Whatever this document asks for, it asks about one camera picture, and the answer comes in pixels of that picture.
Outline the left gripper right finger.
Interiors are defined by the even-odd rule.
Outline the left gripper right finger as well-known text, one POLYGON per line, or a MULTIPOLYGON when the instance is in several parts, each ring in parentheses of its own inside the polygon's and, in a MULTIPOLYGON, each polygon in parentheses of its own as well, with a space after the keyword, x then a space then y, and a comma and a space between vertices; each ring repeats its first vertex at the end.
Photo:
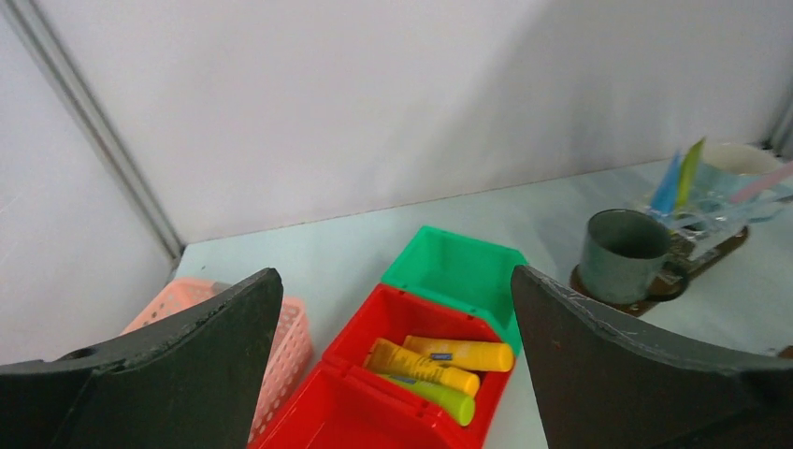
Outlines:
POLYGON ((788 448, 792 363, 712 345, 529 266, 512 302, 552 448, 788 448))

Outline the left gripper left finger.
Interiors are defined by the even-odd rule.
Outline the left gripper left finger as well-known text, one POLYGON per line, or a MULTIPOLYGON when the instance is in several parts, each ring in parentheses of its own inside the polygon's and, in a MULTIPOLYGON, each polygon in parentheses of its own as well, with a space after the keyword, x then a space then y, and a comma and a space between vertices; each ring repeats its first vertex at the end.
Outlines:
POLYGON ((3 366, 2 446, 245 447, 282 298, 264 268, 128 334, 3 366))

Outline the black mug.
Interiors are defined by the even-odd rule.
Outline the black mug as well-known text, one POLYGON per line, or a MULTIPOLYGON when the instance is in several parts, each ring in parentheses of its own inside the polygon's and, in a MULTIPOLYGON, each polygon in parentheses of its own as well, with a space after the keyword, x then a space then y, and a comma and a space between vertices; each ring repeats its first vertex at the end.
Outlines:
POLYGON ((690 277, 669 260, 670 249, 669 229, 654 218, 636 210, 602 210, 587 221, 577 273, 592 298, 611 305, 672 301, 685 292, 690 277), (664 270, 678 277, 675 289, 652 294, 650 287, 664 270))

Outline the red plastic bin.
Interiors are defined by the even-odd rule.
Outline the red plastic bin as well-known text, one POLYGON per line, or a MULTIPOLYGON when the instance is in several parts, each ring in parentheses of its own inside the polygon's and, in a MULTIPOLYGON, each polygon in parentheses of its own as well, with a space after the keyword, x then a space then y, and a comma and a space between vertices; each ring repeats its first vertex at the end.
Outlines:
POLYGON ((509 372, 483 372, 472 422, 365 369, 376 339, 408 335, 497 341, 482 319, 378 284, 305 381, 253 440, 253 448, 480 448, 509 372))

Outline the light blue mug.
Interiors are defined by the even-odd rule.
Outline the light blue mug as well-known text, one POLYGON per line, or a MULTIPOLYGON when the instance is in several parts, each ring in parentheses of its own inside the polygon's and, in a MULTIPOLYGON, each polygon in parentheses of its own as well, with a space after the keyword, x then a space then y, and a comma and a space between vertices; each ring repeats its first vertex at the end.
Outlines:
POLYGON ((792 204, 792 189, 780 182, 735 200, 733 197, 784 164, 771 153, 748 144, 705 143, 686 205, 730 225, 768 222, 792 204))

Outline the clear acrylic holder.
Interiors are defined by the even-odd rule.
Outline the clear acrylic holder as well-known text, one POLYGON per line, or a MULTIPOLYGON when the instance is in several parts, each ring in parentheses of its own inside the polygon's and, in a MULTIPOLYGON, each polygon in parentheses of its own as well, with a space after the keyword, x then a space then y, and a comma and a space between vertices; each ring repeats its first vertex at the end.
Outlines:
POLYGON ((650 207, 649 194, 628 202, 631 209, 655 217, 671 232, 671 256, 694 262, 717 245, 740 234, 748 225, 775 218, 792 202, 792 189, 777 185, 743 203, 728 202, 723 195, 692 196, 682 208, 662 213, 650 207))

